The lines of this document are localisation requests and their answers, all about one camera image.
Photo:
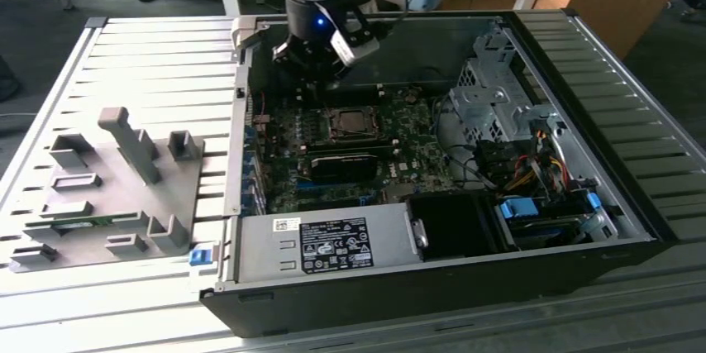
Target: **slotted metal table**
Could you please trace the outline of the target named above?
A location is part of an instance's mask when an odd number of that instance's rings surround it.
[[[579,18],[519,12],[681,244],[570,295],[243,340],[199,303],[215,268],[172,257],[14,274],[60,133],[104,105],[154,139],[206,138],[194,240],[224,233],[235,64],[230,17],[116,18],[87,27],[0,182],[0,344],[7,351],[702,351],[706,344],[703,154]],[[87,137],[100,140],[99,132]]]

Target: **white label sticker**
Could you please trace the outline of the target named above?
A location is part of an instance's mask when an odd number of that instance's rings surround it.
[[[275,218],[272,220],[272,231],[298,231],[300,218]]]

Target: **black warning label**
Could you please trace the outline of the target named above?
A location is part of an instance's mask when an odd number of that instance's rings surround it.
[[[371,241],[365,218],[303,223],[302,268],[304,273],[373,266]]]

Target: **gray 3d printed part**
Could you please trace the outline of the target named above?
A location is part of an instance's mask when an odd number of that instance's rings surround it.
[[[168,151],[175,161],[196,160],[200,158],[199,146],[188,131],[172,131],[168,135]]]
[[[151,153],[144,149],[138,134],[132,131],[128,116],[124,107],[106,107],[100,112],[99,126],[112,134],[120,153],[135,167],[144,183],[155,184],[160,180],[159,170],[152,164]]]
[[[202,151],[203,138],[194,137],[194,141]],[[51,209],[63,203],[87,201],[94,206],[92,214],[87,217],[38,217],[27,220],[23,229],[52,226],[60,231],[60,236],[50,233],[44,236],[40,232],[42,237],[35,238],[40,243],[54,247],[60,254],[47,263],[23,265],[14,262],[10,264],[14,272],[160,258],[184,253],[188,243],[175,249],[158,246],[147,237],[147,226],[150,217],[156,217],[167,226],[167,220],[174,214],[187,230],[188,238],[191,237],[203,156],[196,160],[176,162],[168,150],[168,139],[154,140],[154,144],[156,151],[154,164],[162,176],[156,184],[144,183],[124,161],[124,156],[114,142],[96,144],[94,151],[83,154],[82,159],[88,169],[100,175],[103,183],[96,188],[59,192],[48,188],[44,203]],[[84,174],[86,169],[83,170],[55,167],[47,182],[63,175]],[[106,238],[131,233],[142,237],[147,250],[135,255],[115,256],[106,249]]]
[[[42,218],[71,218],[91,215],[92,205],[86,200],[83,202],[44,204],[40,212]]]
[[[108,236],[106,249],[115,256],[140,255],[147,250],[143,238],[136,234]]]
[[[52,189],[56,192],[62,192],[67,190],[98,188],[100,182],[102,180],[96,173],[60,175],[52,179]]]
[[[160,250],[188,248],[188,231],[174,215],[168,218],[167,228],[155,217],[150,218],[147,237],[152,239]]]
[[[63,134],[56,136],[48,153],[63,169],[86,168],[80,154],[92,151],[92,146],[82,134]]]
[[[147,131],[143,129],[135,130],[136,139],[140,141],[140,144],[143,145],[143,148],[147,150],[147,154],[150,155],[150,158],[154,160],[156,158],[156,148],[155,148],[155,142],[152,142],[152,139],[150,138],[150,135],[147,134]]]
[[[144,211],[140,211],[136,216],[131,215],[128,217],[112,218],[112,224],[118,227],[118,229],[122,230],[147,227],[150,224],[150,216],[144,213]]]
[[[46,244],[15,248],[11,259],[20,265],[47,264],[56,258],[56,250]]]
[[[32,237],[35,240],[40,241],[42,239],[48,239],[52,237],[60,237],[60,229],[55,225],[42,225],[38,227],[28,227],[23,230],[23,233]]]

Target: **gray floor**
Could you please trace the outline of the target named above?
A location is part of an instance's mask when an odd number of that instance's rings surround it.
[[[272,13],[254,0],[243,3],[244,12]],[[58,0],[0,0],[0,54],[24,85],[24,90],[0,103],[0,114],[39,110],[88,17],[223,14],[220,0],[74,0],[74,4],[76,8],[64,11]],[[665,9],[627,56],[626,65],[706,145],[706,26],[683,24],[682,10],[679,2]],[[0,174],[31,122],[32,117],[0,117]]]

